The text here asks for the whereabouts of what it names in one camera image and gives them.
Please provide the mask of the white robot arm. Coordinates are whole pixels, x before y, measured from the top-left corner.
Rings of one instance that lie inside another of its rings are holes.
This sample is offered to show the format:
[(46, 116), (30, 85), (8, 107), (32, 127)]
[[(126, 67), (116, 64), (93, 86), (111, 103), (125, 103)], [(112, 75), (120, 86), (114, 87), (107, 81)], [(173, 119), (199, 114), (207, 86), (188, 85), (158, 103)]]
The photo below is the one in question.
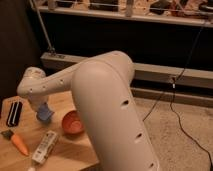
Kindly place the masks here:
[(50, 76), (29, 67), (17, 94), (38, 109), (48, 95), (70, 91), (103, 171), (160, 171), (130, 90), (133, 77), (130, 57), (112, 51)]

